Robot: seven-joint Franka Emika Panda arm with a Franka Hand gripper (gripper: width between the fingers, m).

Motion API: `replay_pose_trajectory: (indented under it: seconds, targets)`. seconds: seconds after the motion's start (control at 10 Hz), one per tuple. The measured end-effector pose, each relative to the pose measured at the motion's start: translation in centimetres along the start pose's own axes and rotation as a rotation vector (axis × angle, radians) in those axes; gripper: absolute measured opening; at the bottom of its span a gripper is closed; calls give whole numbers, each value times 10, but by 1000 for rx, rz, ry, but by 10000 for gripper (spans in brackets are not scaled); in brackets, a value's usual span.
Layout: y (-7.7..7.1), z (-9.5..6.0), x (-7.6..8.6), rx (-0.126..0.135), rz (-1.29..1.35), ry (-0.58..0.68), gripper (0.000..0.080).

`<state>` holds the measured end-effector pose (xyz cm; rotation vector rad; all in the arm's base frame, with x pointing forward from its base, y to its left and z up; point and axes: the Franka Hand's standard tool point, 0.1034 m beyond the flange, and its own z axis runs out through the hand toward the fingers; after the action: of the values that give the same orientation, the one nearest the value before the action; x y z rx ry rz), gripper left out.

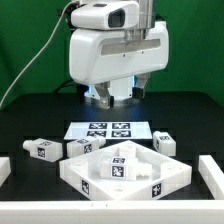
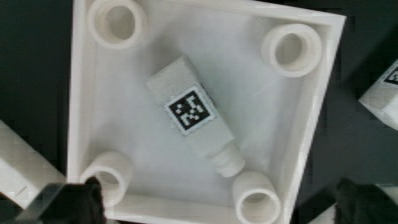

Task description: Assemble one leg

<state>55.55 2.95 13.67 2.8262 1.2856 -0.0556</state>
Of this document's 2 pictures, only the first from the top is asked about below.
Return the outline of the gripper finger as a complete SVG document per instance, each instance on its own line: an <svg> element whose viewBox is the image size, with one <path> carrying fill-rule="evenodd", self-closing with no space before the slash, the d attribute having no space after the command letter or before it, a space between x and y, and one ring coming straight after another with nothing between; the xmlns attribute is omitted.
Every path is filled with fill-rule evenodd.
<svg viewBox="0 0 224 224"><path fill-rule="evenodd" d="M109 93L109 83L98 83L94 85L100 99L100 107L103 109L112 108L114 105L114 97Z"/></svg>
<svg viewBox="0 0 224 224"><path fill-rule="evenodd" d="M144 73L137 76L136 83L132 88L132 97L135 99L142 99L145 96L145 89L148 81L151 78L150 73Z"/></svg>

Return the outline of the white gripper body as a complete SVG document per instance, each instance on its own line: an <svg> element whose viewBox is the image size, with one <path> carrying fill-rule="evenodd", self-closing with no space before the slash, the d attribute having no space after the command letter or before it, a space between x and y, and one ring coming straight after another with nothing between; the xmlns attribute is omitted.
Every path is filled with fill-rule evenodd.
<svg viewBox="0 0 224 224"><path fill-rule="evenodd" d="M164 69L168 57L165 21L139 41L126 41L123 30L77 29L70 40L69 71L77 83L93 85Z"/></svg>

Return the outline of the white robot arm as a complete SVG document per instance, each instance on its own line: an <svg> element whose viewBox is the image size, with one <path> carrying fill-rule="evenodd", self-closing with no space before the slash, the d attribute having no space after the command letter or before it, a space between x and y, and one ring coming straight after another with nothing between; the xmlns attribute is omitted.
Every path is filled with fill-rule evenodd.
<svg viewBox="0 0 224 224"><path fill-rule="evenodd" d="M102 108L144 97L152 72L168 63L166 22L155 0L91 0L71 13L72 79L89 89L84 99Z"/></svg>

